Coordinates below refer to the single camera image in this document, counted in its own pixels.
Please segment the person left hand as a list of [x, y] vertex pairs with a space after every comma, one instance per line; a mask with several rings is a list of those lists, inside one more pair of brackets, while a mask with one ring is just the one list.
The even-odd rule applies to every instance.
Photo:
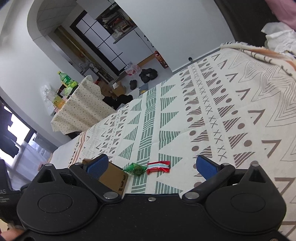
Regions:
[[24, 230], [18, 229], [18, 228], [12, 228], [5, 232], [1, 233], [0, 240], [1, 241], [12, 241], [15, 240], [17, 237], [22, 235], [24, 233]]

